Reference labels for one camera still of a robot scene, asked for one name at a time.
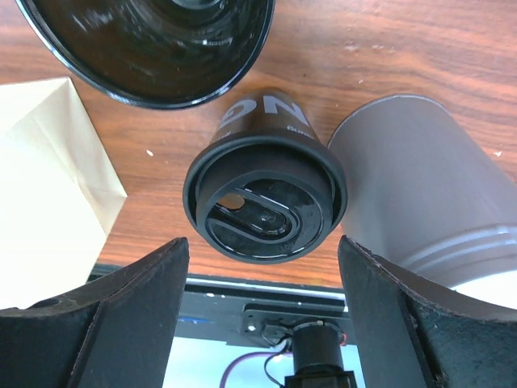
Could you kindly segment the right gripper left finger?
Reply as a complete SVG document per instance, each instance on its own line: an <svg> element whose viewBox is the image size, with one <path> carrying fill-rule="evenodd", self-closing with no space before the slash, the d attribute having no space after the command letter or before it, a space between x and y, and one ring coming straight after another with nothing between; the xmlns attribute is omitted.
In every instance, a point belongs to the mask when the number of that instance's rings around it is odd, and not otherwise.
<svg viewBox="0 0 517 388"><path fill-rule="evenodd" d="M175 238L79 288L1 312L3 387L160 387L189 264Z"/></svg>

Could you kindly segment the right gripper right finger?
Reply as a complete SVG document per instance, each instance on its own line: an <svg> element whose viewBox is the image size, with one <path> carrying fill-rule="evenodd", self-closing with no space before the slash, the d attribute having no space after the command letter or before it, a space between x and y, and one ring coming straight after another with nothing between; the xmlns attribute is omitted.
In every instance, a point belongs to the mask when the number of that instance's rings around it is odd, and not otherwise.
<svg viewBox="0 0 517 388"><path fill-rule="evenodd" d="M514 387L516 312L343 236L338 261L367 387Z"/></svg>

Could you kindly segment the brown paper bag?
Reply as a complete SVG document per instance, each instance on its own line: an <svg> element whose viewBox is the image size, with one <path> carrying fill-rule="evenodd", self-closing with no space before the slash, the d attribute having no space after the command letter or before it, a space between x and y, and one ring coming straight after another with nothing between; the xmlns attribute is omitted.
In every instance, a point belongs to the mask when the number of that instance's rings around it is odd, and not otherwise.
<svg viewBox="0 0 517 388"><path fill-rule="evenodd" d="M126 197L70 78L2 85L2 308L84 285Z"/></svg>

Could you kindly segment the black coffee cup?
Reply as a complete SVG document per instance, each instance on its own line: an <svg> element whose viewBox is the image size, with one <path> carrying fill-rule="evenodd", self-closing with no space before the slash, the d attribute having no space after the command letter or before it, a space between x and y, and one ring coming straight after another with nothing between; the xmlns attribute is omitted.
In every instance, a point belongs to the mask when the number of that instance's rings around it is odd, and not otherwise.
<svg viewBox="0 0 517 388"><path fill-rule="evenodd" d="M210 143L232 135L292 132L319 141L300 104L278 89L260 89L241 97L221 118Z"/></svg>
<svg viewBox="0 0 517 388"><path fill-rule="evenodd" d="M52 54L105 95L140 108L210 102L251 69L272 1L21 1Z"/></svg>

